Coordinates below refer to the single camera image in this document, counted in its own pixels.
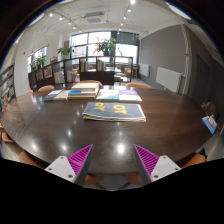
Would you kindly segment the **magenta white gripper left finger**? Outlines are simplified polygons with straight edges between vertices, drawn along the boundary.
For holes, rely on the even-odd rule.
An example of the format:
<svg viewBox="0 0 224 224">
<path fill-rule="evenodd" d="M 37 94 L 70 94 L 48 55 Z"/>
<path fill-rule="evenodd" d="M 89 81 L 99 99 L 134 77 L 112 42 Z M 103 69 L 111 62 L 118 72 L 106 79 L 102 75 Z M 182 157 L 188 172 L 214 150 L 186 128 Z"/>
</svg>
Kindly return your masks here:
<svg viewBox="0 0 224 224">
<path fill-rule="evenodd" d="M 93 145 L 88 145 L 68 157 L 59 156 L 46 168 L 46 171 L 83 186 L 90 165 L 92 147 Z"/>
</svg>

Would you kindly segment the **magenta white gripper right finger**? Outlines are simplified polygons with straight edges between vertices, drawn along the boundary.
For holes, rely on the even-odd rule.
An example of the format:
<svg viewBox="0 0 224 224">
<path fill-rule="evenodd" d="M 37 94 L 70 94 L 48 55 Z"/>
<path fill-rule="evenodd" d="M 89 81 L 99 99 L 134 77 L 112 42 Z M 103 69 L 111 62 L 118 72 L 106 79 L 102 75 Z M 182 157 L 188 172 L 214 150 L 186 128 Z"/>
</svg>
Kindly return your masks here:
<svg viewBox="0 0 224 224">
<path fill-rule="evenodd" d="M 139 145 L 134 145 L 134 147 L 138 172 L 143 185 L 155 182 L 180 170 L 180 167 L 168 156 L 158 156 Z"/>
</svg>

